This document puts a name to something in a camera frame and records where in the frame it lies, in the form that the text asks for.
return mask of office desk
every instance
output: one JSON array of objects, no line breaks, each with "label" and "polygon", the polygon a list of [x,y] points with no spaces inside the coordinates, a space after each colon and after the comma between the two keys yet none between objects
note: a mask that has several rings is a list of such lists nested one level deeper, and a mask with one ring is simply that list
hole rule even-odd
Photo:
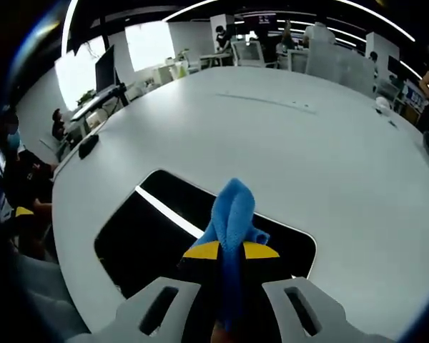
[{"label": "office desk", "polygon": [[[122,101],[123,106],[128,105],[127,98],[125,97],[124,93],[126,91],[126,87],[123,84],[117,85],[117,86],[111,86],[104,91],[98,93],[93,99],[89,100],[85,105],[83,105],[82,108],[80,108],[70,119],[71,123],[78,123],[82,122],[81,128],[82,128],[82,136],[86,136],[89,132],[89,127],[86,123],[86,115],[95,109],[98,109],[102,107],[104,103],[109,101],[111,98],[118,97]],[[71,125],[69,127],[69,131],[76,127],[77,125]]]},{"label": "office desk", "polygon": [[215,194],[239,177],[257,212],[315,238],[310,280],[348,321],[397,339],[429,300],[429,167],[419,133],[374,105],[313,76],[225,67],[118,111],[54,183],[57,253],[88,328],[110,323],[124,301],[94,240],[135,186],[165,169]]},{"label": "office desk", "polygon": [[204,59],[208,59],[209,60],[209,66],[208,66],[208,68],[212,68],[213,67],[213,62],[216,59],[220,61],[220,66],[222,66],[222,59],[226,59],[228,57],[232,57],[232,55],[228,54],[228,53],[202,55],[201,57],[199,57],[199,70],[202,70],[202,61]]}]

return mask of blue cloth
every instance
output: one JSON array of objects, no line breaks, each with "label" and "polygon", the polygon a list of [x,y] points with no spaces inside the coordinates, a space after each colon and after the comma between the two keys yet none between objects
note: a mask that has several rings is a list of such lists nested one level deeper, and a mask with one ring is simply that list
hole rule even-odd
[{"label": "blue cloth", "polygon": [[252,225],[255,198],[239,180],[232,179],[214,201],[212,218],[193,247],[220,241],[222,248],[222,303],[219,318],[229,331],[242,316],[240,248],[245,241],[266,244],[269,235]]},{"label": "blue cloth", "polygon": [[16,131],[14,134],[9,134],[6,140],[11,150],[17,150],[21,145],[21,135],[19,131]]}]

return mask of white chair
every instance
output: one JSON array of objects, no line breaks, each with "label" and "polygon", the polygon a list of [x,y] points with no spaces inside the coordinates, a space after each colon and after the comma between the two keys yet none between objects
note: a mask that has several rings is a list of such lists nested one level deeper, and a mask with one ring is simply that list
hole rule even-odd
[{"label": "white chair", "polygon": [[340,84],[374,99],[375,63],[341,46],[337,48],[343,49],[345,54]]},{"label": "white chair", "polygon": [[304,74],[307,62],[308,50],[287,50],[287,64],[290,71]]},{"label": "white chair", "polygon": [[342,74],[338,64],[339,51],[336,48],[333,44],[310,40],[305,73],[339,84]]},{"label": "white chair", "polygon": [[400,94],[400,89],[391,84],[389,80],[378,79],[376,83],[375,98],[383,96],[393,105]]},{"label": "white chair", "polygon": [[233,41],[231,43],[236,66],[277,66],[277,62],[265,63],[260,42]]},{"label": "white chair", "polygon": [[342,84],[373,98],[375,64],[341,46],[310,41],[305,73]]}]

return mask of ceiling light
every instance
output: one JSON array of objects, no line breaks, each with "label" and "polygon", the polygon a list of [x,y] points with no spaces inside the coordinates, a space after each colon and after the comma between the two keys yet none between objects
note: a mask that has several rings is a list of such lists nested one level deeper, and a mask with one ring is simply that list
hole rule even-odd
[{"label": "ceiling light", "polygon": [[250,18],[251,16],[275,16],[276,13],[256,13],[256,14],[244,14],[243,18]]},{"label": "ceiling light", "polygon": [[362,38],[360,38],[360,37],[358,37],[358,36],[355,36],[354,34],[349,34],[349,33],[347,33],[347,32],[344,32],[344,31],[342,31],[342,30],[337,30],[337,29],[334,29],[334,28],[332,28],[332,27],[328,27],[328,29],[329,29],[329,30],[331,30],[331,31],[338,32],[339,34],[346,34],[347,36],[349,36],[349,37],[351,37],[351,38],[354,38],[354,39],[357,39],[358,41],[362,41],[362,42],[364,42],[364,43],[367,43],[367,41],[366,41],[365,39],[362,39]]},{"label": "ceiling light", "polygon": [[176,16],[179,16],[180,14],[183,14],[184,12],[190,11],[191,9],[195,9],[196,7],[209,4],[210,2],[215,2],[217,0],[205,0],[202,2],[199,2],[198,4],[193,4],[189,7],[186,7],[185,9],[182,9],[181,11],[174,12],[173,14],[170,14],[167,18],[163,18],[162,21],[169,21],[171,18],[174,18]]},{"label": "ceiling light", "polygon": [[378,13],[372,11],[371,9],[368,9],[364,6],[361,6],[359,4],[356,4],[355,2],[348,1],[348,0],[336,0],[336,1],[342,2],[342,3],[347,4],[347,5],[354,6],[357,9],[362,9],[363,11],[366,11],[367,13],[372,14],[373,16],[376,16],[377,18],[383,20],[385,23],[388,23],[389,25],[391,25],[394,29],[398,30],[401,34],[405,35],[407,38],[409,38],[409,40],[415,41],[415,39],[408,32],[406,32],[404,29],[400,28],[399,26],[394,24],[391,20],[385,18],[384,16],[379,15]]},{"label": "ceiling light", "polygon": [[62,29],[62,57],[66,56],[66,49],[69,44],[70,25],[72,25],[74,9],[77,7],[77,4],[78,0],[71,0],[69,8],[66,10],[64,28]]},{"label": "ceiling light", "polygon": [[414,75],[416,75],[416,77],[419,78],[419,80],[422,79],[422,77],[413,69],[411,69],[407,64],[405,64],[404,62],[400,61],[400,64],[402,64],[405,68],[407,68],[408,70],[410,70],[412,73],[414,73]]},{"label": "ceiling light", "polygon": [[291,24],[300,24],[300,25],[307,25],[307,26],[314,26],[315,24],[313,23],[307,23],[306,21],[293,21],[291,20]]},{"label": "ceiling light", "polygon": [[350,41],[346,41],[346,40],[344,40],[344,39],[340,39],[340,38],[336,38],[338,41],[340,41],[340,42],[342,42],[342,43],[345,43],[345,44],[348,44],[348,45],[351,45],[351,46],[356,46],[356,44],[354,44],[354,43],[351,43]]}]

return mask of dark hair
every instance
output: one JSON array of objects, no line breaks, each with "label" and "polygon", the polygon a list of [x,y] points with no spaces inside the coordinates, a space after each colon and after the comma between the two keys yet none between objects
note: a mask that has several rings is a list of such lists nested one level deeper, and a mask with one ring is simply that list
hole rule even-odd
[{"label": "dark hair", "polygon": [[56,111],[53,112],[52,121],[59,120],[59,118],[57,118],[57,115],[59,114],[59,112],[60,112],[60,109],[56,109]]},{"label": "dark hair", "polygon": [[373,61],[376,61],[378,59],[378,54],[374,51],[370,52],[370,57]]}]

